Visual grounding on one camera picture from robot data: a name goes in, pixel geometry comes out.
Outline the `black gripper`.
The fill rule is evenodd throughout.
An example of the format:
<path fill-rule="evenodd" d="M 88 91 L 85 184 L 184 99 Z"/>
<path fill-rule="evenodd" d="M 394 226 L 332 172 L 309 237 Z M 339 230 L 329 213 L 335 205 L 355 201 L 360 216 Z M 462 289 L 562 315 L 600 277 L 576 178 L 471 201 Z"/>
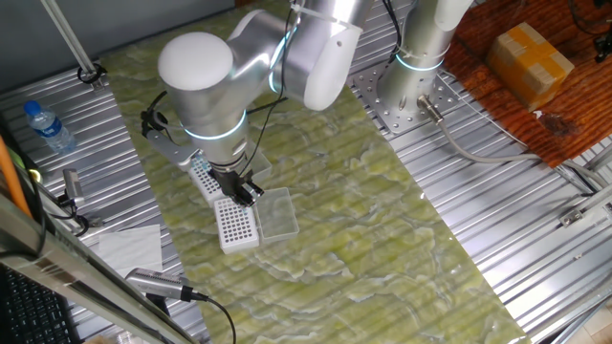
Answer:
<path fill-rule="evenodd" d="M 231 194 L 229 197 L 237 204 L 254 204 L 255 198 L 259 198 L 264 194 L 264 190 L 260 188 L 250 179 L 250 171 L 240 173 L 233 169 L 220 169 L 213 165 L 209 175 L 217 181 L 224 194 Z"/>

